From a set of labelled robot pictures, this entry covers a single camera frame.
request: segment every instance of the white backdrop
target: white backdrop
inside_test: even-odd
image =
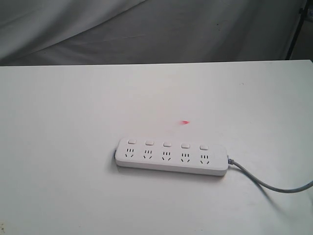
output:
[[[304,1],[7,0],[0,4],[1,64],[71,65],[284,59]]]

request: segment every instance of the red light spot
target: red light spot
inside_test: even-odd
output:
[[[180,122],[181,125],[186,125],[186,124],[188,124],[188,123],[190,123],[190,122],[189,122],[189,121],[181,121],[181,122]]]

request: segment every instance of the white power strip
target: white power strip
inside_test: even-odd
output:
[[[115,160],[125,167],[215,176],[225,175],[228,169],[223,146],[173,140],[121,139]]]

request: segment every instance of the electrical outlet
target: electrical outlet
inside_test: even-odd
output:
[[[168,139],[124,138],[115,154],[119,166],[223,176],[227,152],[221,145]]]

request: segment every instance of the socket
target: socket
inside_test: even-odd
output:
[[[228,169],[223,146],[169,139],[123,138],[115,161],[123,167],[215,176],[225,175]]]

